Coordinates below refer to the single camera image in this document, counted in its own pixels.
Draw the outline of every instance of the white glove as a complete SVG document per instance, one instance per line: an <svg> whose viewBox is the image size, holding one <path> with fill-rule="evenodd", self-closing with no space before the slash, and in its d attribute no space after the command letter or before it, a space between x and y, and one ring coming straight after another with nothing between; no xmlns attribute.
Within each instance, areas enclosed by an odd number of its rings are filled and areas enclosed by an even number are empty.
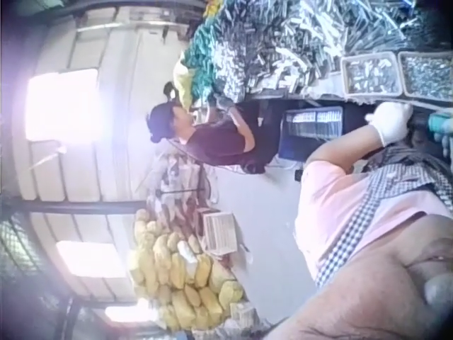
<svg viewBox="0 0 453 340"><path fill-rule="evenodd" d="M408 134L408 121L412 112L413 107L410 104L393 102L379 104L370 125L376 128L384 147L399 142Z"/></svg>

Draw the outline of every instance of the bright window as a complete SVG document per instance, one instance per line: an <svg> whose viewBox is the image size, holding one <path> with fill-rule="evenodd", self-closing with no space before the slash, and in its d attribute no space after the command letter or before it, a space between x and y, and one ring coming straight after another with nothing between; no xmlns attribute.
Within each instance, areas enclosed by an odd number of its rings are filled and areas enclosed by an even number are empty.
<svg viewBox="0 0 453 340"><path fill-rule="evenodd" d="M144 299L140 299L135 306L107 307L105 315L113 322L155 322L158 319L157 310Z"/></svg>
<svg viewBox="0 0 453 340"><path fill-rule="evenodd" d="M69 272L88 278L124 278L125 268L111 243L57 242Z"/></svg>
<svg viewBox="0 0 453 340"><path fill-rule="evenodd" d="M28 140L89 143L102 137L103 126L97 69L42 74L28 82Z"/></svg>

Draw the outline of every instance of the pink shirt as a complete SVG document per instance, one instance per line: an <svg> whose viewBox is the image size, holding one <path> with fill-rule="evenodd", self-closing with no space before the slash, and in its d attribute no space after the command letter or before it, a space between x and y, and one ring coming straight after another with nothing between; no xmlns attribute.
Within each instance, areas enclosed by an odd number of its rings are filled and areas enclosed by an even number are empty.
<svg viewBox="0 0 453 340"><path fill-rule="evenodd" d="M366 174L346 175L340 167L327 161L314 161L305 168L295 238L313 279L360 204L368 181ZM419 212L452 218L434 193L414 191L388 198L381 202L352 255Z"/></svg>

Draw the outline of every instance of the floor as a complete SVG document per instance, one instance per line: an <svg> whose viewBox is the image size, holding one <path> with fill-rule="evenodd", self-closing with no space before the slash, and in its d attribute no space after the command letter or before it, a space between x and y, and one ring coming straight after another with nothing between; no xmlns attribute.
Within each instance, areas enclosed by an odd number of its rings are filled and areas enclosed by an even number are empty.
<svg viewBox="0 0 453 340"><path fill-rule="evenodd" d="M260 317L278 322L315 291L293 237L300 184L293 179L294 170L273 168L266 176L226 169L215 173L210 178L216 206L234 213L253 257L247 263L243 252L236 254L234 272Z"/></svg>

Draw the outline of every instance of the hair bun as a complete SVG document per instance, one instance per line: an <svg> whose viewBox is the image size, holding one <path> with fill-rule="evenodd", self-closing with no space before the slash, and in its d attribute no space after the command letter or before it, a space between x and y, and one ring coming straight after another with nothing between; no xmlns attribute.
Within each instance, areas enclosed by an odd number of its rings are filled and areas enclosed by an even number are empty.
<svg viewBox="0 0 453 340"><path fill-rule="evenodd" d="M163 138L162 136L152 135L152 136L151 136L151 141L152 141L153 143L159 143L159 142L162 140L162 138Z"/></svg>

